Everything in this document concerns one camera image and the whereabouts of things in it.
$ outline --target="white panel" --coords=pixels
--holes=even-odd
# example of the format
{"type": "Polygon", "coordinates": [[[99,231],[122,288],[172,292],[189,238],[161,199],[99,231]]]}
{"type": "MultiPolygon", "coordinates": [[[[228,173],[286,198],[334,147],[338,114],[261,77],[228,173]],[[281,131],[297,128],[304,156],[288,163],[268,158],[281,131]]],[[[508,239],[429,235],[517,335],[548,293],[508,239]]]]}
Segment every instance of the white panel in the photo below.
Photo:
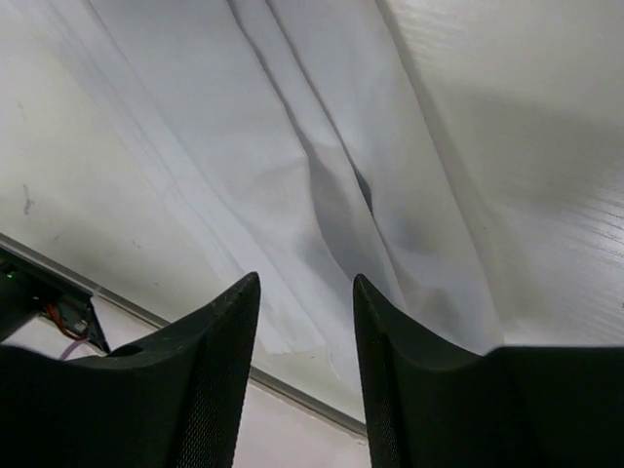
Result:
{"type": "Polygon", "coordinates": [[[389,3],[506,340],[621,343],[624,4],[389,3]]]}

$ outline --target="red wire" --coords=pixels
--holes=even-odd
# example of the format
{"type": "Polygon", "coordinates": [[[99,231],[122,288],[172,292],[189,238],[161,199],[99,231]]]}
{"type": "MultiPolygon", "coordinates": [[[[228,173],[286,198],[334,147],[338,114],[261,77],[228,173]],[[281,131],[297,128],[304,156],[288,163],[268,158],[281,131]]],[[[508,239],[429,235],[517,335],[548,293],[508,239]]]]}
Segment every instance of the red wire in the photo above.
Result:
{"type": "Polygon", "coordinates": [[[83,336],[81,336],[67,329],[67,327],[63,324],[62,320],[59,318],[59,315],[57,314],[57,310],[54,305],[51,305],[51,304],[46,305],[44,307],[44,310],[48,313],[48,315],[50,315],[50,317],[52,318],[54,323],[57,325],[58,329],[60,330],[62,334],[64,334],[68,338],[73,339],[74,341],[85,339],[85,336],[87,335],[86,333],[83,336]]]}

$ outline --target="wire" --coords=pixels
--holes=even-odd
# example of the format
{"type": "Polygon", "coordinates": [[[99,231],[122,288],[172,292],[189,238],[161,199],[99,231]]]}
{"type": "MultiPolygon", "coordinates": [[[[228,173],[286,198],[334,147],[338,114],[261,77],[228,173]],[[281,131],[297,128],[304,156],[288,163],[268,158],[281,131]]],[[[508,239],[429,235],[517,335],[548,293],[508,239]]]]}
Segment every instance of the wire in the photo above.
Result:
{"type": "Polygon", "coordinates": [[[67,346],[67,349],[65,349],[60,356],[58,356],[58,360],[59,361],[65,361],[69,355],[71,353],[73,353],[77,348],[79,348],[81,345],[87,343],[88,341],[86,339],[79,339],[78,341],[74,341],[73,343],[71,343],[69,346],[67,346]]]}
{"type": "Polygon", "coordinates": [[[60,332],[64,334],[65,336],[67,336],[68,338],[71,338],[74,341],[80,341],[87,337],[87,331],[85,331],[84,335],[81,336],[79,334],[74,333],[73,331],[68,330],[67,327],[62,322],[62,320],[60,319],[59,314],[57,314],[57,309],[54,305],[52,304],[45,305],[43,310],[48,313],[52,321],[57,325],[60,332]]]}

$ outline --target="white surface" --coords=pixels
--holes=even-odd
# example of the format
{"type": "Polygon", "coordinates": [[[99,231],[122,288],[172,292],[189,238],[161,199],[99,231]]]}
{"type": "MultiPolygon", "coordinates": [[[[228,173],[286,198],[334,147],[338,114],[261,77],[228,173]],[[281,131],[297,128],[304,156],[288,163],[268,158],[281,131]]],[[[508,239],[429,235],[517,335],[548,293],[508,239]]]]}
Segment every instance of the white surface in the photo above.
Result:
{"type": "MultiPolygon", "coordinates": [[[[97,316],[111,348],[153,332],[143,322],[114,306],[94,300],[97,316]]],[[[57,358],[71,343],[49,321],[35,319],[4,344],[33,349],[57,358]]],[[[96,355],[82,345],[70,359],[96,355]]],[[[234,467],[365,468],[371,466],[367,442],[249,385],[236,446],[234,467]]]]}
{"type": "Polygon", "coordinates": [[[505,340],[624,342],[624,3],[389,0],[505,340]]]}
{"type": "Polygon", "coordinates": [[[26,23],[0,24],[2,232],[169,319],[222,291],[71,75],[26,23]]]}

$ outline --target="dark stain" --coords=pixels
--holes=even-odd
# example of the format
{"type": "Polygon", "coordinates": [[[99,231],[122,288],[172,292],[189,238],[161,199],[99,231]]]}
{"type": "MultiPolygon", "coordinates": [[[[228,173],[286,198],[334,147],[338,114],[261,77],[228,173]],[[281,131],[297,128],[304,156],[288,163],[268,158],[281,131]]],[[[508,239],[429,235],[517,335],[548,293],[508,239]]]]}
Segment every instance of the dark stain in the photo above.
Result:
{"type": "Polygon", "coordinates": [[[19,107],[19,110],[21,111],[21,120],[23,120],[24,122],[26,121],[26,110],[23,108],[23,104],[21,103],[20,100],[16,100],[16,104],[19,107]]]}
{"type": "Polygon", "coordinates": [[[30,215],[30,209],[35,204],[35,201],[30,198],[28,186],[26,184],[23,185],[23,197],[26,199],[26,202],[23,206],[23,213],[28,216],[30,215]]]}

